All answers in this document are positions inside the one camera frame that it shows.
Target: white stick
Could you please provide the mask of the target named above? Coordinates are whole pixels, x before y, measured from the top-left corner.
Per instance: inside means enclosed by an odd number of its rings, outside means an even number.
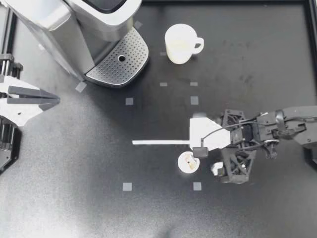
[[[133,140],[134,145],[189,145],[189,140]]]

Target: white mug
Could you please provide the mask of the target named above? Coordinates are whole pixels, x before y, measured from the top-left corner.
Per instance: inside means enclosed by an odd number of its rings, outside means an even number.
[[[204,48],[203,38],[189,25],[176,24],[165,33],[165,45],[168,58],[176,64],[186,63],[192,54],[199,54]]]

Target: drip tray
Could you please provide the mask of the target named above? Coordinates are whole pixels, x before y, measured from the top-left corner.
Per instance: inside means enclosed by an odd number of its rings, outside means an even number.
[[[130,83],[149,58],[149,48],[139,32],[131,31],[87,74],[87,80],[103,86],[122,87]]]

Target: black cable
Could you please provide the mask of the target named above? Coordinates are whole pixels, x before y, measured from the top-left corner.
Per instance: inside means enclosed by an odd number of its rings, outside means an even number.
[[[227,129],[227,128],[231,128],[231,127],[236,127],[236,126],[240,126],[240,125],[248,125],[248,124],[257,124],[257,125],[270,125],[268,123],[259,123],[259,122],[255,122],[255,121],[247,121],[247,122],[240,122],[240,123],[237,123],[237,124],[233,124],[233,125],[227,125],[225,127],[222,127],[222,128],[219,128],[217,130],[214,130],[212,132],[210,132],[208,135],[206,135],[205,137],[203,137],[201,139],[201,144],[202,144],[202,147],[204,146],[204,140],[209,137],[210,135],[220,131],[220,130],[223,130],[223,129]]]
[[[285,118],[284,121],[287,122],[290,120],[306,120],[306,119],[317,119],[317,116]]]

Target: drain hole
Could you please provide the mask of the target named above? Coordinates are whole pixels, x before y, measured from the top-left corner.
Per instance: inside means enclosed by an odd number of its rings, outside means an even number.
[[[118,60],[119,60],[120,62],[124,62],[124,61],[125,61],[125,57],[124,57],[124,56],[119,56],[119,57],[118,57]]]

